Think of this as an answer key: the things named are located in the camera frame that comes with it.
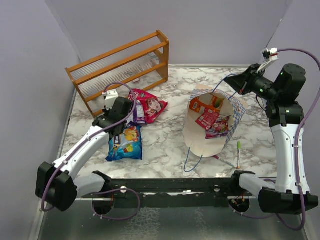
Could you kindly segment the blue checkered paper bag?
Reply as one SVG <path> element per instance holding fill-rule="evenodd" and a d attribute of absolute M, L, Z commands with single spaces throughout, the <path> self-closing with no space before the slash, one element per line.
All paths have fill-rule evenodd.
<path fill-rule="evenodd" d="M 221 113 L 229 117 L 229 130 L 225 136 L 206 139 L 206 130 L 196 123 L 196 120 L 201 114 L 192 110 L 191 105 L 192 100 L 195 100 L 196 98 L 208 99 L 209 95 L 213 95 L 214 97 L 223 100 Z M 229 93 L 222 90 L 197 84 L 191 92 L 187 104 L 185 123 L 182 130 L 188 153 L 193 153 L 200 159 L 213 157 L 221 153 L 234 135 L 247 108 L 248 104 L 242 99 L 231 96 Z"/>

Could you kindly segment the red pink snack bag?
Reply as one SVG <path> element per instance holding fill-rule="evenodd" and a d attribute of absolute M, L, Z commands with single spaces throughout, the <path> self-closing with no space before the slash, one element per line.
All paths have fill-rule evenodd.
<path fill-rule="evenodd" d="M 165 110 L 168 103 L 144 90 L 137 88 L 133 88 L 132 90 L 136 101 L 139 100 L 143 106 L 147 125 L 154 123 L 157 117 Z"/>

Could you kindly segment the purple snack bag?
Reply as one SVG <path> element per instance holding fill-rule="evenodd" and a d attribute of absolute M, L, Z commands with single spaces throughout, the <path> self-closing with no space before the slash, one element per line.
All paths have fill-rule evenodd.
<path fill-rule="evenodd" d="M 139 100 L 136 101 L 133 114 L 131 114 L 126 121 L 128 124 L 133 123 L 140 126 L 147 125 L 144 108 Z"/>

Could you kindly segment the blue gummy snack bag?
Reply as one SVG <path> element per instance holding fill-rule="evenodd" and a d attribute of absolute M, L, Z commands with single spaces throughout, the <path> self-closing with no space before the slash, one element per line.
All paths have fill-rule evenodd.
<path fill-rule="evenodd" d="M 143 159 L 141 126 L 128 125 L 123 133 L 114 136 L 108 142 L 107 162 L 118 161 L 122 159 Z"/>

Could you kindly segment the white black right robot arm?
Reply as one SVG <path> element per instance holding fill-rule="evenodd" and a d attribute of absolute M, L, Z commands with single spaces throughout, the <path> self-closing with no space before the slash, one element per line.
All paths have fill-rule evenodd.
<path fill-rule="evenodd" d="M 250 171 L 235 171 L 229 189 L 240 196 L 248 191 L 257 197 L 264 213 L 300 215 L 319 204 L 310 193 L 303 162 L 303 108 L 296 101 L 306 82 L 306 71 L 299 65 L 283 66 L 275 81 L 259 72 L 259 64 L 227 77 L 225 82 L 239 95 L 254 93 L 266 100 L 265 112 L 276 147 L 276 183 L 265 182 Z"/>

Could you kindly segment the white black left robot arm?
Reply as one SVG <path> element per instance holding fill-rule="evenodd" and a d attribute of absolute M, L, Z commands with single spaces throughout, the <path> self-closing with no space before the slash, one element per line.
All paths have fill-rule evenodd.
<path fill-rule="evenodd" d="M 77 198 L 91 193 L 103 198 L 110 193 L 108 177 L 99 171 L 76 177 L 100 148 L 124 131 L 135 106 L 135 102 L 117 97 L 112 108 L 94 119 L 88 132 L 72 149 L 53 163 L 43 162 L 38 167 L 35 194 L 41 199 L 43 212 L 53 208 L 64 212 Z"/>

